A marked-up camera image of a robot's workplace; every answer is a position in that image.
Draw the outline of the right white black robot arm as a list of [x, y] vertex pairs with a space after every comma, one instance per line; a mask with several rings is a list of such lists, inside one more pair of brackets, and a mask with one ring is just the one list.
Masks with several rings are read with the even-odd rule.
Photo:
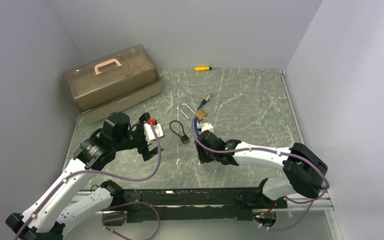
[[209, 130], [195, 136], [201, 163], [216, 161], [222, 165], [258, 166], [277, 170], [275, 178], [263, 179], [255, 194], [256, 203], [269, 207], [275, 200], [299, 194], [315, 200], [329, 188], [328, 166], [308, 147], [295, 142], [291, 147], [263, 147], [245, 141], [224, 141]]

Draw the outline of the brass padlock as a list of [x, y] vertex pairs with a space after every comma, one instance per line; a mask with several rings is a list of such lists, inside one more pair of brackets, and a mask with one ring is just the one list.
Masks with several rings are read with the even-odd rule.
[[208, 113], [203, 109], [204, 104], [200, 104], [197, 109], [193, 110], [187, 104], [181, 104], [178, 109], [185, 116], [186, 119], [190, 120], [192, 117], [197, 117], [199, 121], [205, 121]]

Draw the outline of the small black cable lock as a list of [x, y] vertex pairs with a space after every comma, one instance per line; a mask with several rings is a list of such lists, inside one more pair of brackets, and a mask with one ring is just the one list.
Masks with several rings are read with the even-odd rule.
[[[178, 130], [174, 130], [174, 127], [173, 127], [173, 124], [178, 124], [179, 128]], [[185, 132], [185, 129], [184, 129], [184, 125], [179, 121], [179, 120], [172, 120], [170, 123], [169, 123], [169, 129], [179, 137], [180, 141], [183, 143], [183, 144], [187, 144], [190, 142], [190, 138], [187, 136], [186, 132]]]

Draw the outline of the blue cable lock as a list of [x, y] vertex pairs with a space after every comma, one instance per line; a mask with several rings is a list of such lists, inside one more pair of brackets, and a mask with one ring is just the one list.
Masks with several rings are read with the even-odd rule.
[[[197, 111], [202, 109], [203, 106], [211, 99], [214, 98], [214, 95], [212, 93], [210, 94], [207, 94], [201, 101], [200, 105], [198, 106], [197, 108]], [[198, 123], [200, 122], [199, 118], [195, 119], [194, 120], [194, 132], [196, 134], [196, 136], [198, 137], [200, 135], [200, 132], [199, 132], [199, 128], [198, 128]]]

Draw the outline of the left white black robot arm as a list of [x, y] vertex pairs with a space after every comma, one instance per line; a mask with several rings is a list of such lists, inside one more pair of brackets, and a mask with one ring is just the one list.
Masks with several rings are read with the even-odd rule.
[[111, 179], [82, 200], [73, 202], [73, 198], [92, 178], [105, 174], [104, 167], [117, 152], [136, 149], [144, 161], [161, 157], [161, 146], [149, 149], [149, 145], [163, 136], [162, 126], [147, 112], [136, 124], [131, 124], [125, 113], [111, 113], [102, 127], [80, 144], [51, 187], [24, 212], [12, 213], [5, 221], [7, 226], [17, 240], [62, 240], [96, 212], [119, 209], [125, 192]]

